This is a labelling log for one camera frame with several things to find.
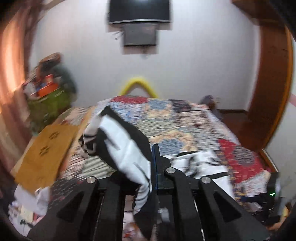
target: silver screw head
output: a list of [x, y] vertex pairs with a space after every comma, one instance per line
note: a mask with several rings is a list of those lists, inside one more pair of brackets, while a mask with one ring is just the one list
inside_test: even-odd
[[209, 177], [202, 177], [202, 182], [207, 184], [210, 183], [211, 179]]
[[87, 183], [94, 183], [95, 181], [96, 181], [96, 178], [95, 177], [88, 177], [87, 179], [86, 179], [86, 181], [87, 181]]
[[170, 174], [173, 174], [176, 170], [173, 167], [168, 167], [166, 171]]

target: television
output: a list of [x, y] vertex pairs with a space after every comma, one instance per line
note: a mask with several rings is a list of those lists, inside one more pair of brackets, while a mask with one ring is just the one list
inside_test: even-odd
[[109, 23], [170, 22], [170, 0], [110, 0]]

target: wooden baseboard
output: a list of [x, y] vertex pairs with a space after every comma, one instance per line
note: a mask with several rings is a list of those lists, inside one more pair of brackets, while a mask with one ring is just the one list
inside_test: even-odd
[[244, 113], [248, 114], [246, 110], [219, 110], [221, 114], [230, 114], [230, 113]]
[[272, 160], [266, 154], [264, 149], [261, 149], [259, 151], [259, 156], [263, 159], [263, 161], [266, 163], [266, 165], [270, 168], [271, 172], [278, 172], [278, 170], [276, 169], [276, 167], [273, 164]]

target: patterned quilt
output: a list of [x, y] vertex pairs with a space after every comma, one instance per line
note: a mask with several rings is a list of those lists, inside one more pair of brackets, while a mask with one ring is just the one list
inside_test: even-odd
[[[151, 147], [158, 144], [162, 156], [211, 148], [228, 168], [235, 199], [247, 210], [250, 206], [241, 201], [241, 196], [266, 192], [270, 174], [264, 170], [257, 154], [240, 146], [236, 136], [206, 105], [184, 100], [118, 96], [100, 101], [95, 107], [70, 109], [57, 122], [80, 125], [82, 132], [91, 116], [107, 105], [138, 127], [148, 137]], [[98, 157], [81, 157], [78, 143], [73, 144], [65, 162], [60, 178], [52, 186], [49, 208], [88, 176], [100, 179], [114, 172]]]

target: wooden doorway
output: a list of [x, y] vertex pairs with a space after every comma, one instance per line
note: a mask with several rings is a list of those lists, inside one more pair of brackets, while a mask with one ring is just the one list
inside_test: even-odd
[[291, 34], [278, 22], [261, 22], [258, 79], [249, 112], [224, 114], [241, 145], [255, 152], [272, 137], [286, 106], [293, 67]]

